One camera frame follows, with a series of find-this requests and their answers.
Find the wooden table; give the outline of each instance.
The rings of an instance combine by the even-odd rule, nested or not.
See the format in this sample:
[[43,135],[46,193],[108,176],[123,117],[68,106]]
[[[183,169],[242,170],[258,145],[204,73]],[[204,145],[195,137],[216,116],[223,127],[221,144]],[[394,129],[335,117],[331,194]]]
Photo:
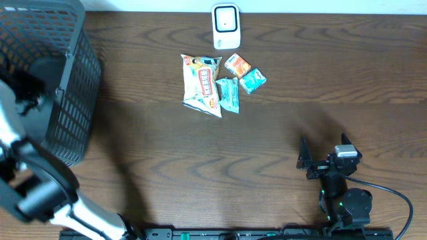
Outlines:
[[[281,227],[327,221],[318,181],[298,171],[299,138],[323,158],[345,131],[364,157],[353,177],[414,204],[405,239],[427,236],[427,17],[242,14],[242,44],[217,51],[210,14],[88,13],[103,83],[81,190],[140,226]],[[268,78],[240,89],[240,114],[218,119],[181,104],[181,53],[237,51]],[[232,77],[221,67],[220,77]],[[395,236],[408,207],[374,196],[370,226]],[[0,211],[1,239],[57,239]]]

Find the black wire basket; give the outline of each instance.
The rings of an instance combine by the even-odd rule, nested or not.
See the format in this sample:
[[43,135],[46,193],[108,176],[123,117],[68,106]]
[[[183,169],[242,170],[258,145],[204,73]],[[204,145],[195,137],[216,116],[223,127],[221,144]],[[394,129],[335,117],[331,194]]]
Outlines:
[[78,0],[0,1],[0,63],[41,79],[51,96],[21,120],[68,166],[83,159],[101,79],[84,20]]

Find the snack bag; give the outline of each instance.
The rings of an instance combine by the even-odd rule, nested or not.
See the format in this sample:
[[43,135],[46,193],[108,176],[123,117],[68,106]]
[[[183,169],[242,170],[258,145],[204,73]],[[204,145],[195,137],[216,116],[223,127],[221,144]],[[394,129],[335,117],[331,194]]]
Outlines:
[[216,81],[221,86],[220,105],[227,111],[239,113],[239,85],[238,78],[220,79]]
[[182,103],[192,109],[221,116],[220,97],[215,85],[222,57],[182,55],[185,93]]
[[245,89],[246,93],[251,94],[259,86],[263,85],[267,78],[261,73],[258,68],[252,70],[245,77],[240,79],[240,85]]
[[241,79],[250,69],[251,65],[245,59],[234,53],[225,64],[226,68]]

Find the white device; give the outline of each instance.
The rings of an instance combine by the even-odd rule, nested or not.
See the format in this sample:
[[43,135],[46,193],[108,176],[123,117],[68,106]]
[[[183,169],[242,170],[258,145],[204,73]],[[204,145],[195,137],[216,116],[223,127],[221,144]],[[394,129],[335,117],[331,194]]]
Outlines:
[[212,8],[213,46],[235,49],[240,46],[239,8],[234,4],[219,4]]

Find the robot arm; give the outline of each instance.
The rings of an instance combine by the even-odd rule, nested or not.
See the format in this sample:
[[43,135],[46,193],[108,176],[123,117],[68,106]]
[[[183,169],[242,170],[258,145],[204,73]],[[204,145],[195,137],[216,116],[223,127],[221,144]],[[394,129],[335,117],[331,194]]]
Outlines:
[[[15,94],[2,81],[0,93],[0,205],[21,221],[50,221],[91,239],[145,239],[120,215],[107,212],[78,190],[71,170],[27,137]],[[10,186],[15,174],[26,168],[33,175]]]

